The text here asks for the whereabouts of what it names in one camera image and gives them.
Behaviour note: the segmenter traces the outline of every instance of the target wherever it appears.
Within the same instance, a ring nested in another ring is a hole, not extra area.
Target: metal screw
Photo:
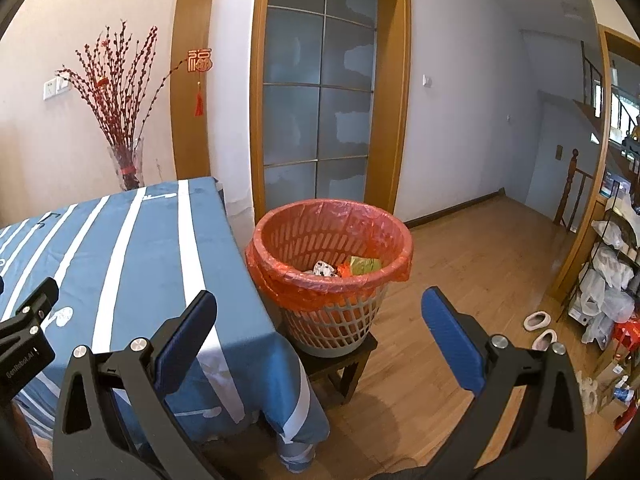
[[[509,340],[502,334],[496,334],[491,338],[491,344],[500,350],[504,350],[509,346]]]
[[[140,352],[146,348],[146,339],[143,337],[139,337],[138,339],[134,339],[129,345],[134,352]]]
[[[86,354],[86,346],[80,345],[74,348],[74,357],[81,358],[84,354]]]
[[[553,343],[551,349],[558,355],[566,354],[566,348],[562,343]]]

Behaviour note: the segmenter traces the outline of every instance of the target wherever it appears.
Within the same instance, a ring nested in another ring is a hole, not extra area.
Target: blue gripper pad
[[[422,295],[422,318],[460,387],[477,397],[485,382],[486,332],[473,317],[459,314],[436,286]]]
[[[154,389],[160,396],[178,390],[218,314],[216,298],[201,291],[179,318],[168,319],[151,339]]]

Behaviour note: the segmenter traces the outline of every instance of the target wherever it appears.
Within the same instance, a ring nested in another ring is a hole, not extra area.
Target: white slipper
[[[540,334],[531,345],[534,350],[546,351],[549,345],[552,345],[558,341],[558,334],[552,328],[547,328],[542,334]]]
[[[534,312],[530,316],[527,316],[524,320],[523,325],[525,330],[533,332],[534,330],[538,330],[539,328],[549,326],[549,323],[551,323],[551,316],[544,310],[539,310],[537,312]]]

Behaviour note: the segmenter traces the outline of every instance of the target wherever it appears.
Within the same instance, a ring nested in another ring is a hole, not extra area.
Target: table
[[[325,359],[305,354],[294,346],[302,365],[310,381],[316,381],[325,377],[331,381],[335,389],[342,396],[342,404],[347,404],[358,386],[364,367],[367,365],[369,355],[378,347],[378,342],[369,332],[362,342],[350,354],[341,357]]]
[[[241,431],[263,412],[281,455],[302,468],[328,436],[326,416],[300,359],[266,313],[236,247],[211,177],[165,182],[62,207],[0,230],[2,319],[46,276],[60,299],[42,322],[56,358],[16,397],[33,431],[52,438],[66,364],[75,346],[94,353],[150,337],[206,288],[218,319],[166,402],[196,442]],[[136,443],[144,441],[116,392]]]

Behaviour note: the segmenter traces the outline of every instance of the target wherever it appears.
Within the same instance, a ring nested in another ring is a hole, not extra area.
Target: electrical outlet
[[[56,78],[49,79],[46,83],[44,83],[44,90],[42,99],[47,100],[51,99],[56,94]]]
[[[71,83],[69,83],[69,79],[62,75],[56,76],[56,95],[69,90],[71,90]]]

